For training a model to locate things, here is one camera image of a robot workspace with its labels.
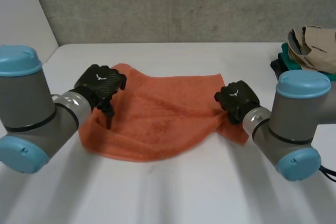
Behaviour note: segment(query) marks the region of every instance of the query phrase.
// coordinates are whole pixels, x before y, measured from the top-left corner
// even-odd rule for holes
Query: light blue joint cap
[[[303,180],[321,166],[321,156],[314,148],[302,148],[282,157],[276,166],[276,170],[289,181]]]
[[[311,70],[286,71],[279,77],[277,93],[293,99],[320,97],[331,89],[330,79]]]
[[[0,161],[21,173],[36,173],[49,162],[37,145],[15,136],[0,138]]]
[[[42,68],[36,51],[27,46],[0,46],[0,77],[26,76]]]

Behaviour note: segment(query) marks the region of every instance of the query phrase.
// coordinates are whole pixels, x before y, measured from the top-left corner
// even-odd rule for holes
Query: folded clothes
[[[282,52],[278,55],[278,59],[272,61],[271,63],[271,67],[273,71],[275,72],[277,78],[279,77],[280,74],[288,70],[302,69],[302,67],[299,64],[297,64],[294,60],[290,59],[288,55],[289,47],[287,43],[283,43],[281,45],[281,49],[282,49]],[[323,71],[320,71],[320,73],[325,74],[330,79],[330,81],[336,81],[336,74],[326,73]]]
[[[110,125],[99,110],[79,129],[88,151],[133,162],[148,162],[180,154],[212,132],[245,144],[242,125],[231,125],[214,99],[224,86],[214,76],[149,77],[126,64],[113,68],[127,76],[124,91],[112,98]]]
[[[288,54],[302,69],[336,73],[336,29],[306,26],[288,34]]]

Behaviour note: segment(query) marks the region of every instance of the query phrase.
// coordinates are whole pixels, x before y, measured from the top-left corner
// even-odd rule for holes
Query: stack of clothes
[[[336,29],[306,26],[302,32],[292,30],[281,48],[271,63],[277,78],[288,70],[309,69],[336,81]]]

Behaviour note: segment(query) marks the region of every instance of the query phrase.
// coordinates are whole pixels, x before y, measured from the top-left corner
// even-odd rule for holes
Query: gray concrete wall
[[[40,0],[60,45],[284,41],[291,28],[336,27],[336,0]]]

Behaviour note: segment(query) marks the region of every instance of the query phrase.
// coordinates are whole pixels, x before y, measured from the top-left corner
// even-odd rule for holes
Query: beige cloth
[[[336,73],[336,29],[324,29],[316,26],[306,26],[303,35],[295,32],[298,45],[288,35],[288,55],[303,69]]]

